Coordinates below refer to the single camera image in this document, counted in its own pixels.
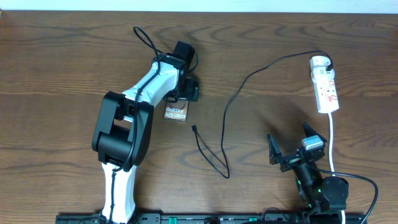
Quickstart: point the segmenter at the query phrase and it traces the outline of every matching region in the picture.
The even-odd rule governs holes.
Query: wooden table
[[[251,77],[230,107],[229,180],[202,158],[191,125],[222,158],[224,107],[244,77],[283,55],[322,49],[335,64],[340,101],[333,113],[336,170],[376,181],[380,196],[369,222],[396,223],[397,21],[361,14],[5,12],[0,223],[54,223],[59,213],[102,209],[104,174],[91,138],[104,94],[132,87],[149,71],[154,53],[132,33],[136,24],[160,50],[186,40],[200,59],[194,73],[200,98],[190,103],[187,122],[163,119],[164,102],[156,107],[150,147],[137,171],[139,207],[209,213],[306,206],[294,173],[269,164],[266,134],[284,153],[300,144],[304,121],[328,138],[328,116],[317,112],[309,77],[311,55]],[[328,169],[327,158],[318,166]],[[372,185],[348,181],[347,211],[365,212]]]

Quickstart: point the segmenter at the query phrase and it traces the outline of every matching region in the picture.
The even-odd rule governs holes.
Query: wood grain
[[[91,150],[103,95],[130,88],[156,46],[196,48],[200,99],[185,123],[155,110],[148,154],[137,171],[141,208],[164,212],[261,212],[303,206],[294,174],[269,165],[266,134],[295,150],[318,114],[308,60],[283,60],[251,77],[229,109],[225,149],[231,179],[197,150],[191,125],[220,156],[224,106],[244,77],[274,59],[322,49],[335,64],[340,110],[336,169],[372,178],[379,201],[369,223],[398,219],[398,32],[396,15],[161,12],[6,12],[0,19],[0,223],[54,223],[59,213],[92,213],[104,203],[104,177]],[[327,159],[319,162],[328,167]],[[365,212],[373,188],[349,179],[349,212]]]

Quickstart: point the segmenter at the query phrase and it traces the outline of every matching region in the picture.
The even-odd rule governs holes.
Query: label
[[[164,110],[164,118],[166,119],[174,119],[178,121],[186,121],[187,113],[188,113],[188,104],[189,101],[178,100],[176,103],[166,103],[166,108]]]

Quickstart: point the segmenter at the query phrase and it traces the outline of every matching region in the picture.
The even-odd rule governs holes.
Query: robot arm
[[[181,41],[177,43],[172,54],[160,54],[160,72],[142,89],[137,108],[134,107],[137,90],[156,73],[156,58],[152,61],[148,74],[137,85],[122,94],[110,91],[105,95],[92,142],[93,150],[98,152],[98,160],[103,163],[106,179],[103,220],[109,220],[112,216],[114,223],[127,223],[134,213],[135,173],[149,147],[154,108],[165,97],[197,101],[198,83],[187,77],[194,54],[195,49]],[[137,113],[137,121],[134,121],[134,113]],[[137,139],[131,160],[123,171],[114,176],[113,182],[113,169],[121,167],[128,158],[134,134],[133,128],[127,129],[114,124],[115,119],[129,121],[131,127],[137,122]]]

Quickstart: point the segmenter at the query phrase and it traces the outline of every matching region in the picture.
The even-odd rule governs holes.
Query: white wall
[[[0,0],[3,10],[398,13],[398,0]]]

